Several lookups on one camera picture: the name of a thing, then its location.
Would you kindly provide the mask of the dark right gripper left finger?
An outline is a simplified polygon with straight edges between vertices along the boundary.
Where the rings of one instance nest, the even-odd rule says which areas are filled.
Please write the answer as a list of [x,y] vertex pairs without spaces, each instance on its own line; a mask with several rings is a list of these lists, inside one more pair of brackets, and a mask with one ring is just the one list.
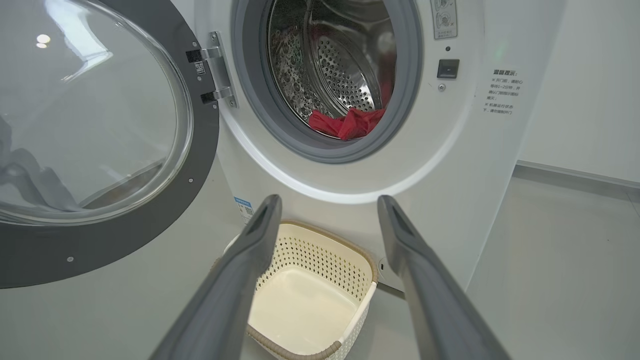
[[237,360],[258,278],[271,264],[282,199],[267,196],[151,354],[153,360]]

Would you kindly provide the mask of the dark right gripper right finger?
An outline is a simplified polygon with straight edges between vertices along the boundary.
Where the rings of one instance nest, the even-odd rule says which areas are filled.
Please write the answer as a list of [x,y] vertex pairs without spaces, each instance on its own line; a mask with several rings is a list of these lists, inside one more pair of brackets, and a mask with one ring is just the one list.
[[423,360],[508,360],[505,347],[399,203],[377,200],[387,262],[401,278]]

